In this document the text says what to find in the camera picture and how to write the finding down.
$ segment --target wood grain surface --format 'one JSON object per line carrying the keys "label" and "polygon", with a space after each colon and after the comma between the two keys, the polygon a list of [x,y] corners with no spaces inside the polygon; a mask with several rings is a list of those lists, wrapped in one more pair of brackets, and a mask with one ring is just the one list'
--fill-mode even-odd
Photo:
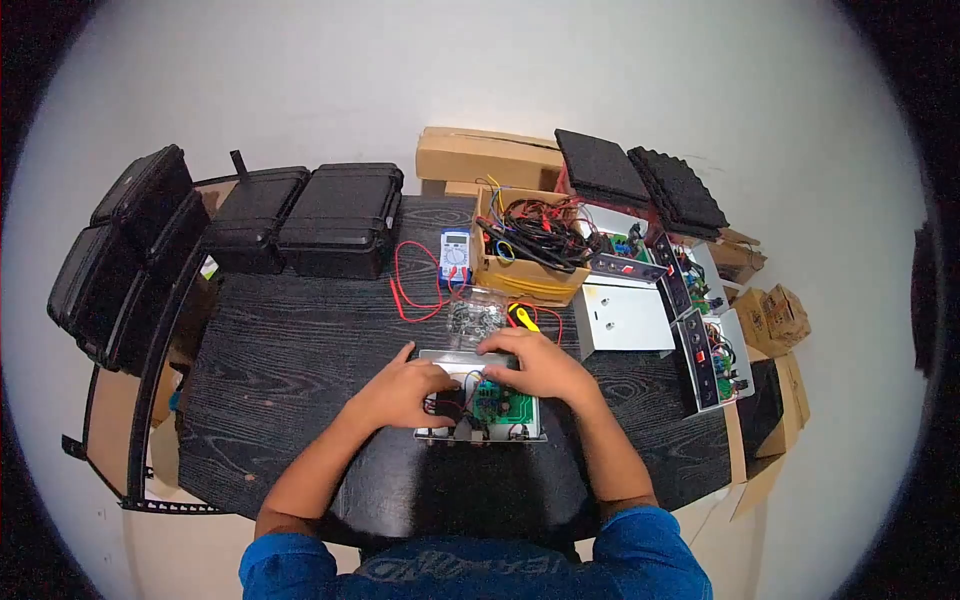
{"label": "wood grain surface", "polygon": [[[441,228],[468,224],[472,200],[404,199],[398,239],[437,249]],[[446,314],[408,324],[384,273],[377,281],[228,274],[184,402],[180,484],[255,518],[275,480],[344,403],[408,340],[451,348]],[[411,299],[436,302],[437,268],[400,252]],[[414,312],[418,316],[428,311]],[[578,355],[573,311],[562,346]],[[557,336],[554,319],[540,317]],[[677,370],[646,352],[596,352],[584,363],[673,510],[730,483],[722,411],[684,419]],[[544,444],[427,446],[383,429],[354,458],[319,531],[359,545],[428,534],[570,540],[595,535],[596,511],[569,411],[545,400]]]}

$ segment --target white wall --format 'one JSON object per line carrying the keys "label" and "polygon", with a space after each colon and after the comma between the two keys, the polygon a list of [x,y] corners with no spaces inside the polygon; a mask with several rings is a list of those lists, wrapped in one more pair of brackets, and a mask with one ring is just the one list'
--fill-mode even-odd
{"label": "white wall", "polygon": [[[828,594],[887,509],[915,440],[908,281],[917,159],[855,36],[801,0],[714,3],[116,2],[53,80],[3,239],[4,373],[29,467],[107,597],[134,597],[122,519],[60,451],[90,364],[44,314],[76,232],[134,156],[176,142],[196,179],[392,160],[419,189],[425,125],[563,127],[689,156],[803,300],[813,419],[771,496],[761,597]],[[107,505],[106,525],[95,510]],[[112,562],[103,556],[110,553]]]}

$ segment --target blue wire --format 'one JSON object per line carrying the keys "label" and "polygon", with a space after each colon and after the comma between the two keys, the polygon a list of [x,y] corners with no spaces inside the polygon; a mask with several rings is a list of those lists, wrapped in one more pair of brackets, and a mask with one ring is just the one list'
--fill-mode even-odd
{"label": "blue wire", "polygon": [[496,201],[496,197],[500,193],[500,190],[502,189],[504,188],[503,187],[496,188],[495,190],[493,190],[493,195],[490,196],[490,214],[493,215],[493,218],[496,219],[497,224],[500,225],[502,228],[513,231],[513,228],[508,228],[506,225],[503,224],[503,221],[500,220],[500,216],[496,214],[495,210],[493,210],[493,203]]}

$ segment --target person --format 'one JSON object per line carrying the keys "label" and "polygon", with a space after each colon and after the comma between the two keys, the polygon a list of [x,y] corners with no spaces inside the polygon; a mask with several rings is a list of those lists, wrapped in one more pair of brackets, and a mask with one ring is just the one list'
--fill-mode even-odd
{"label": "person", "polygon": [[556,397],[577,421],[601,530],[593,561],[517,540],[409,540],[351,574],[308,521],[329,507],[353,454],[380,427],[443,427],[423,412],[427,395],[459,383],[427,361],[407,361],[407,344],[286,469],[263,502],[240,563],[244,598],[711,598],[707,574],[657,505],[646,466],[580,363],[539,333],[501,329],[477,353],[505,350],[520,370],[488,366],[485,377],[524,394]]}

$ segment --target black carrying case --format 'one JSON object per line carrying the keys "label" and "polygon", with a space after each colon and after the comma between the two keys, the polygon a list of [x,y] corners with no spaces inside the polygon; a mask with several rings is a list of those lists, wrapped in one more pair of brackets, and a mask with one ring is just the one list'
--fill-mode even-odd
{"label": "black carrying case", "polygon": [[204,198],[194,190],[180,203],[147,253],[150,274],[165,285],[173,285],[209,225]]}
{"label": "black carrying case", "polygon": [[237,175],[203,180],[197,187],[225,181],[236,185],[204,234],[204,251],[228,273],[275,275],[283,271],[276,233],[310,177],[306,167],[248,172],[238,151],[230,153]]}
{"label": "black carrying case", "polygon": [[90,225],[120,228],[123,238],[145,259],[180,203],[193,191],[183,150],[176,144],[138,158],[113,183]]}
{"label": "black carrying case", "polygon": [[124,298],[107,345],[95,351],[84,351],[109,371],[123,371],[139,377],[169,297],[168,282],[147,271],[140,271]]}
{"label": "black carrying case", "polygon": [[137,257],[121,239],[119,228],[110,223],[86,228],[63,261],[47,300],[47,314],[54,323],[110,371],[120,369],[109,359],[108,348],[138,273]]}
{"label": "black carrying case", "polygon": [[279,231],[280,253],[301,276],[376,279],[396,244],[402,188],[392,162],[321,165]]}

